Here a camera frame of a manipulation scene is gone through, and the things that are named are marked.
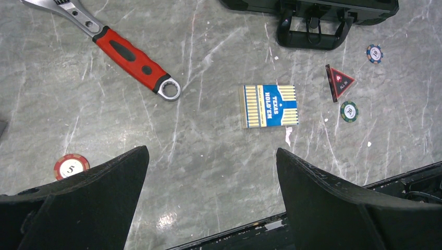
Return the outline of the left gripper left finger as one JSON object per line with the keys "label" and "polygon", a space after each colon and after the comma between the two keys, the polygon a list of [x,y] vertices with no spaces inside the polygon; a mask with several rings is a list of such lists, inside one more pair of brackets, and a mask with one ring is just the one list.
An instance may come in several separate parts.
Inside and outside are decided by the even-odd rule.
{"label": "left gripper left finger", "polygon": [[138,146],[63,180],[1,195],[1,249],[123,249],[149,159]]}

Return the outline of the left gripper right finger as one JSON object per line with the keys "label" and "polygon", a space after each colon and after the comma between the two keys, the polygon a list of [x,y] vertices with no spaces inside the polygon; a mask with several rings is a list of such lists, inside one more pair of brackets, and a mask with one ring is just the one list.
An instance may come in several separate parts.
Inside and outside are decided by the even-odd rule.
{"label": "left gripper right finger", "polygon": [[441,206],[348,182],[279,148],[277,174],[296,249],[441,249]]}

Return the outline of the green 20 poker chip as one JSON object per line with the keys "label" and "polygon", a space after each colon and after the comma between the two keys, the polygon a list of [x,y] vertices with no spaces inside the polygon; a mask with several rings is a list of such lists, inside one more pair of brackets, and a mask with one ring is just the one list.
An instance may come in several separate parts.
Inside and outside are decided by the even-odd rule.
{"label": "green 20 poker chip", "polygon": [[340,115],[345,122],[355,122],[359,115],[357,105],[351,101],[345,101],[340,106]]}

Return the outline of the blue Texas Hold'em card deck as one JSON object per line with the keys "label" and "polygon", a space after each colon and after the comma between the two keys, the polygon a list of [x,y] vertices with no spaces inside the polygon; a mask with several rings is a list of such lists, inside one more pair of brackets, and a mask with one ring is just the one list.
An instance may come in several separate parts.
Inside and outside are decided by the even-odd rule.
{"label": "blue Texas Hold'em card deck", "polygon": [[239,88],[243,129],[297,125],[296,89],[293,85],[257,84]]}

